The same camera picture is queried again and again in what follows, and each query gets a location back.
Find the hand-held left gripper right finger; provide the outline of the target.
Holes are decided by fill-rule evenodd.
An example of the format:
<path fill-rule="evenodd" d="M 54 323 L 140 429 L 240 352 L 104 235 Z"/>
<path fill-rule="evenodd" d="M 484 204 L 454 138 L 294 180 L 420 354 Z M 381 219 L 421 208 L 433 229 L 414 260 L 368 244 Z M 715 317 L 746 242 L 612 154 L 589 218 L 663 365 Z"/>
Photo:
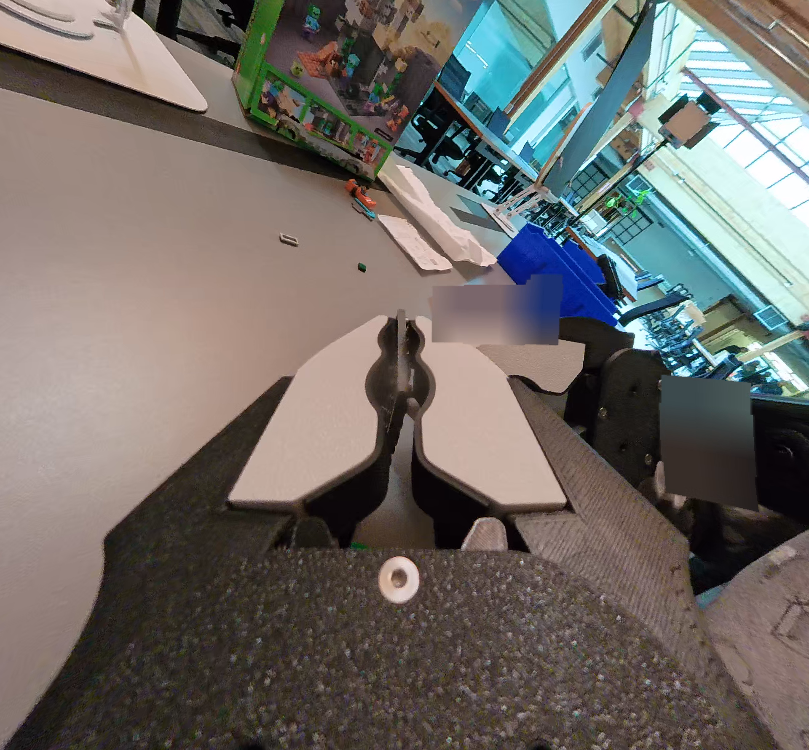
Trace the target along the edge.
<path fill-rule="evenodd" d="M 567 497 L 506 372 L 478 347 L 434 342 L 432 322 L 411 321 L 419 410 L 413 497 L 439 549 L 459 549 L 476 520 L 507 533 L 517 515 L 561 512 Z"/>

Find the large dark grey lego plate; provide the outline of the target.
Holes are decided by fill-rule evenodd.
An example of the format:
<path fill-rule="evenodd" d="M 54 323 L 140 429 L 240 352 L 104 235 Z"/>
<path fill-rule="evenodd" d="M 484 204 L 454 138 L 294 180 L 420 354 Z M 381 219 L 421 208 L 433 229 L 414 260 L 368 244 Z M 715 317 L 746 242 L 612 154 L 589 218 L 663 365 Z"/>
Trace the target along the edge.
<path fill-rule="evenodd" d="M 375 381 L 385 432 L 385 445 L 393 452 L 399 441 L 410 401 L 417 398 L 415 349 L 419 337 L 405 309 L 396 311 L 381 333 L 382 363 Z"/>

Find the white instruction sheet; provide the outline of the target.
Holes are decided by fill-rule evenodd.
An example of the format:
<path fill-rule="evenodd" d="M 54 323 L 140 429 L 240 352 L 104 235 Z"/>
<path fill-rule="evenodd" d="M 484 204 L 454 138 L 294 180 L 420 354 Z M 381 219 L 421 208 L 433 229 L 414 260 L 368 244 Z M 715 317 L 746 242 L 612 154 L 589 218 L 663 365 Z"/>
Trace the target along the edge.
<path fill-rule="evenodd" d="M 448 272 L 452 269 L 450 260 L 430 247 L 407 219 L 378 215 L 377 220 L 419 270 Z"/>

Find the large window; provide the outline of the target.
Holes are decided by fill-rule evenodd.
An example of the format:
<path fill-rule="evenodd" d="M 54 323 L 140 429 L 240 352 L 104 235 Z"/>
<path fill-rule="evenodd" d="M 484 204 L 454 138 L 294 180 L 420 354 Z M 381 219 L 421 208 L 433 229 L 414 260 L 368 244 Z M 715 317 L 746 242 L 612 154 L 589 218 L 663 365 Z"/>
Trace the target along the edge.
<path fill-rule="evenodd" d="M 720 106 L 709 139 L 807 222 L 807 114 L 702 28 L 686 57 L 681 88 L 693 99 L 708 89 Z"/>

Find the orange and teal lego assembly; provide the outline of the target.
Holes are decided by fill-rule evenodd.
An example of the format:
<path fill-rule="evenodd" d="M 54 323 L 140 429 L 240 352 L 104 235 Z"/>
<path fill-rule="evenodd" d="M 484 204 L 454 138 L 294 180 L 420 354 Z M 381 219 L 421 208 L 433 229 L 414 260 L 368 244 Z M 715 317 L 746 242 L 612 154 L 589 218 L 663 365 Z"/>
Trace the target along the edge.
<path fill-rule="evenodd" d="M 349 179 L 345 184 L 345 189 L 348 191 L 353 207 L 358 213 L 370 220 L 377 218 L 375 213 L 377 202 L 370 197 L 364 186 L 358 183 L 356 179 Z"/>

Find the person's right forearm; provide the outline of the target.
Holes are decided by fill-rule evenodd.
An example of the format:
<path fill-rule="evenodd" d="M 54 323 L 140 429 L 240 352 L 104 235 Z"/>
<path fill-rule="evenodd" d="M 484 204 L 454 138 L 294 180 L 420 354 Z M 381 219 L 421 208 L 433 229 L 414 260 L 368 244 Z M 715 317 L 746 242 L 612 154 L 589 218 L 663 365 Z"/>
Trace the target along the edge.
<path fill-rule="evenodd" d="M 804 523 L 765 507 L 752 512 L 663 492 L 656 497 L 658 510 L 688 541 L 695 595 L 728 583 L 755 560 L 807 530 Z"/>

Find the light panel on arm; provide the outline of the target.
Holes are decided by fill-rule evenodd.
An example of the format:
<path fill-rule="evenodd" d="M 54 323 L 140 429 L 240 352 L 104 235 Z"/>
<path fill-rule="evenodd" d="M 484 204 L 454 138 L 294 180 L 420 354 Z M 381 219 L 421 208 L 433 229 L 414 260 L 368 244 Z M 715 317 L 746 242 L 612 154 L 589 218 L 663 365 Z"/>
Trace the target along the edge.
<path fill-rule="evenodd" d="M 658 133 L 674 149 L 694 149 L 719 126 L 713 116 L 721 109 L 721 105 L 706 92 L 697 98 L 682 94 L 659 117 Z"/>

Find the blue plastic storage bin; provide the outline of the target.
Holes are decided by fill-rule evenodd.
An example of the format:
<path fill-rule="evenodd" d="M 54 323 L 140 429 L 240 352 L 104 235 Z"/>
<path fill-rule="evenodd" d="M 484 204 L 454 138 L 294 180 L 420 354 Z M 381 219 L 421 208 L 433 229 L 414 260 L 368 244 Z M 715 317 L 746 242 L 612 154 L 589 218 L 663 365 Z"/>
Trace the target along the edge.
<path fill-rule="evenodd" d="M 601 267 L 579 246 L 564 246 L 548 237 L 535 224 L 526 224 L 499 253 L 497 262 L 517 284 L 534 276 L 559 277 L 561 318 L 590 318 L 615 328 L 616 304 L 604 286 L 608 280 Z"/>

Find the brown-edged office desk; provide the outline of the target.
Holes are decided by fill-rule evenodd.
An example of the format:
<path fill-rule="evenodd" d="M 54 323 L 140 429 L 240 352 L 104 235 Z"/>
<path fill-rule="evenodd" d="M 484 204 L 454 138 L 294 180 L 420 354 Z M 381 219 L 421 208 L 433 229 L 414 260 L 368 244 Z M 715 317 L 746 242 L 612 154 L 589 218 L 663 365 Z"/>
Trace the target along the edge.
<path fill-rule="evenodd" d="M 461 178 L 458 186 L 471 190 L 479 185 L 491 169 L 496 165 L 503 165 L 506 171 L 514 170 L 514 178 L 518 176 L 523 180 L 524 185 L 531 185 L 539 177 L 539 173 L 534 169 L 529 161 L 516 155 L 509 145 L 496 136 L 485 125 L 481 125 L 477 118 L 461 105 L 450 93 L 438 82 L 433 83 L 433 92 L 442 98 L 446 109 L 444 118 L 439 125 L 439 138 L 429 153 L 424 156 L 428 161 L 440 143 L 448 138 L 448 132 L 453 124 L 458 123 L 461 129 L 469 129 L 474 137 L 474 145 L 467 150 L 464 157 L 471 156 L 473 163 L 470 170 Z"/>

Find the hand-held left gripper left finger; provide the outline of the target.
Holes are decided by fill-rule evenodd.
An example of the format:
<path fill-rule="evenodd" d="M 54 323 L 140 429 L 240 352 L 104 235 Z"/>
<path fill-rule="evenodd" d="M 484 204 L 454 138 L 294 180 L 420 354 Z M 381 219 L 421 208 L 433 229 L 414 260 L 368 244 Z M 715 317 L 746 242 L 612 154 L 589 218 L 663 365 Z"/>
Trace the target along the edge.
<path fill-rule="evenodd" d="M 296 372 L 228 503 L 320 518 L 346 547 L 386 496 L 389 426 L 390 318 L 380 315 Z"/>

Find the green plant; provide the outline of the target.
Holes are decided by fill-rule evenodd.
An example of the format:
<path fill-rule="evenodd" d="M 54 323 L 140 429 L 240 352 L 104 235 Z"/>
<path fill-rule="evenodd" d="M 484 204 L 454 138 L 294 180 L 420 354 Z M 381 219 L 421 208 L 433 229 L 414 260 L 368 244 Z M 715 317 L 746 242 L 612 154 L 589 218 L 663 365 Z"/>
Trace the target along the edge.
<path fill-rule="evenodd" d="M 630 191 L 628 195 L 623 195 L 619 192 L 618 195 L 610 197 L 604 202 L 603 209 L 607 212 L 634 218 L 640 212 L 643 202 L 651 192 L 652 189 L 644 189 L 637 193 Z"/>

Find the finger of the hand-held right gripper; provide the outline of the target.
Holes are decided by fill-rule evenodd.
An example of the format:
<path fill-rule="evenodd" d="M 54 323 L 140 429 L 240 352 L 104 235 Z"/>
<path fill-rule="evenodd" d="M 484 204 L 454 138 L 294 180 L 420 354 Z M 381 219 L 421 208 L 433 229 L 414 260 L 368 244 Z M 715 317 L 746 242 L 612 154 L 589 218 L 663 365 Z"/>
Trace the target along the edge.
<path fill-rule="evenodd" d="M 584 369 L 586 346 L 581 342 L 556 345 L 481 344 L 477 349 L 507 376 L 530 381 L 541 392 L 564 394 Z"/>

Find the white crumpled paper bag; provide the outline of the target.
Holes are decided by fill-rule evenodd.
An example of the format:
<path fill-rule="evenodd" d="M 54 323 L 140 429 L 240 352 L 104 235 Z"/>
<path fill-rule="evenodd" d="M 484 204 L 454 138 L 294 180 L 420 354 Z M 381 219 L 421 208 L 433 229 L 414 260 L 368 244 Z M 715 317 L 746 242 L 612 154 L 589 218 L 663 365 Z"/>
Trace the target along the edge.
<path fill-rule="evenodd" d="M 440 209 L 429 189 L 410 167 L 396 163 L 385 165 L 379 170 L 378 177 L 450 260 L 483 268 L 496 263 L 496 257 L 470 231 L 461 228 Z"/>

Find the wood-rimmed panel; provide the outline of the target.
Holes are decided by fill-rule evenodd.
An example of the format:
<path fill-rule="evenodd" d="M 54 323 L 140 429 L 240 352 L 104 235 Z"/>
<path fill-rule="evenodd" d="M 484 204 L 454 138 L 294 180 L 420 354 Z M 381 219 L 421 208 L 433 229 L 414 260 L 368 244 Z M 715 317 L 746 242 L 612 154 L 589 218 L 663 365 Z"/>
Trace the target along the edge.
<path fill-rule="evenodd" d="M 542 188 L 560 197 L 588 159 L 638 78 L 650 55 L 656 6 L 660 0 L 646 0 L 629 41 L 616 61 L 610 77 L 592 107 L 576 122 L 566 137 L 552 168 L 542 180 Z"/>

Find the colourful lego box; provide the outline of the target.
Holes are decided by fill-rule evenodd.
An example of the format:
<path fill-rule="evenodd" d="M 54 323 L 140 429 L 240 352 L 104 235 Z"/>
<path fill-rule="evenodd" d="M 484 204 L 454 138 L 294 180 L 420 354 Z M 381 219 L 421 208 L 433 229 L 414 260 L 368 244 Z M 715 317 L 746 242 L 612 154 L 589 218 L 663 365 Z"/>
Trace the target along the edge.
<path fill-rule="evenodd" d="M 246 115 L 374 181 L 485 0 L 256 0 Z"/>

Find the white stand base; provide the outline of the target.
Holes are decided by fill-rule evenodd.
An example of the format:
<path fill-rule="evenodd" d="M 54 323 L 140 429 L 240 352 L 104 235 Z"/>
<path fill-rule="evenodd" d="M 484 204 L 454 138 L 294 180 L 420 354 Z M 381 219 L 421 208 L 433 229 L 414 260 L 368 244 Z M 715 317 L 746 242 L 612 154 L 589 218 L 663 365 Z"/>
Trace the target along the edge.
<path fill-rule="evenodd" d="M 1 0 L 6 48 L 196 112 L 207 101 L 134 0 Z"/>

